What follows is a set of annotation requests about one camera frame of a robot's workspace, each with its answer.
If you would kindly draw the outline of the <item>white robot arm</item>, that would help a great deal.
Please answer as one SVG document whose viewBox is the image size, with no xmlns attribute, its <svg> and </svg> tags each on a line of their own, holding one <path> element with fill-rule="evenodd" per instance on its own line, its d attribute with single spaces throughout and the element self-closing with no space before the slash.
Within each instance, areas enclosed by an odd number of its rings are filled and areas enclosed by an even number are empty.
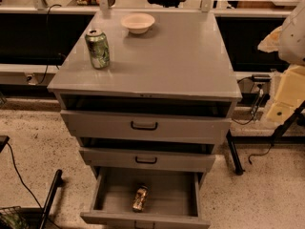
<svg viewBox="0 0 305 229">
<path fill-rule="evenodd" d="M 265 113 L 268 121 L 282 124 L 305 101 L 305 1 L 300 1 L 283 24 L 257 48 L 262 52 L 278 52 L 278 57 L 289 64 Z"/>
</svg>

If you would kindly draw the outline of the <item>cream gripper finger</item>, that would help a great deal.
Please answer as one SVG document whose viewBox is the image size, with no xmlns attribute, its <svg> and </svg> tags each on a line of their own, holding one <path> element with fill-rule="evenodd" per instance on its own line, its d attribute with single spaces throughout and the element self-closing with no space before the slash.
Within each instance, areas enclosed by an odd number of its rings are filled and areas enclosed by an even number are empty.
<svg viewBox="0 0 305 229">
<path fill-rule="evenodd" d="M 262 52 L 277 52 L 281 31 L 281 26 L 275 28 L 258 44 L 257 48 Z"/>
</svg>

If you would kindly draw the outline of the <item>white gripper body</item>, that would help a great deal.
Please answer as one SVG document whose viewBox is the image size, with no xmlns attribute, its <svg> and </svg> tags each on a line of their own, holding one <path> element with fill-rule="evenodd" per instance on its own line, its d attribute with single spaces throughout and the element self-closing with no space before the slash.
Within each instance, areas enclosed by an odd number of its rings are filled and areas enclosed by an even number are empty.
<svg viewBox="0 0 305 229">
<path fill-rule="evenodd" d="M 291 65 L 281 76 L 271 108 L 269 121 L 284 123 L 305 101 L 305 67 Z"/>
</svg>

